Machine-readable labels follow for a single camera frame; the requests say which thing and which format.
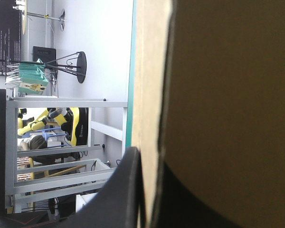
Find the gray metal rack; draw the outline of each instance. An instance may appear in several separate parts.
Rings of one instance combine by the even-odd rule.
[[[17,114],[18,108],[43,107],[86,107],[89,108],[88,143],[84,146],[53,148],[42,150],[18,151],[17,147]],[[95,108],[122,108],[123,129],[98,123],[92,118]],[[15,212],[21,212],[21,205],[28,202],[51,199],[78,192],[101,188],[114,172],[99,159],[72,161],[61,164],[45,165],[26,169],[17,169],[18,157],[62,154],[69,152],[102,150],[102,146],[94,142],[94,132],[99,131],[122,142],[121,155],[125,150],[127,120],[127,102],[104,101],[103,99],[73,99],[44,97],[9,97],[5,89],[0,89],[0,214],[6,213],[6,208],[14,206]],[[97,164],[101,170],[63,175],[58,177],[17,181],[17,174],[46,171],[73,167],[84,164]],[[44,192],[25,195],[26,192]]]

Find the electrical cable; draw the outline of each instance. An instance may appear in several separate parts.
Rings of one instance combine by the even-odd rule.
[[[66,144],[69,145],[69,146],[72,146],[72,145],[70,145],[70,144],[66,141],[66,139],[67,139],[67,138],[65,137],[65,142],[66,142]]]
[[[95,171],[96,162],[97,162],[97,160],[93,163],[93,165],[92,165],[92,167],[91,167],[91,171]]]

